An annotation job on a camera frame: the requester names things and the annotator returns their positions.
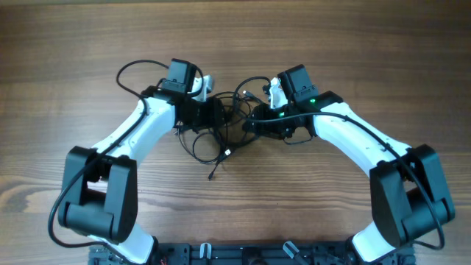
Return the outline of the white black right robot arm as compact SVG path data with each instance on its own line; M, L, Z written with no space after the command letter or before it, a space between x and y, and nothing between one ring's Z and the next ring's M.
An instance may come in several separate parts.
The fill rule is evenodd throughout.
M374 264L415 244L444 247L443 226L456 209L432 147L413 148L382 133L339 95L320 93L303 64L280 72L263 92L269 101L246 117L244 131L285 140L304 127L310 137L342 151L369 179L372 223L347 242L347 263Z

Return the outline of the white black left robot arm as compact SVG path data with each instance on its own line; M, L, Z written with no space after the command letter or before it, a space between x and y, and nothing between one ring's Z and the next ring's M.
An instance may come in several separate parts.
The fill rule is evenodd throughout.
M137 224L138 167L159 139L178 124L190 130L223 122L223 106L209 94L213 78L185 60L173 59L165 78L137 95L138 105L108 137L91 148L76 146L66 156L60 195L52 206L48 232L61 247L71 243L54 234L55 222L114 255L122 264L167 264L159 242Z

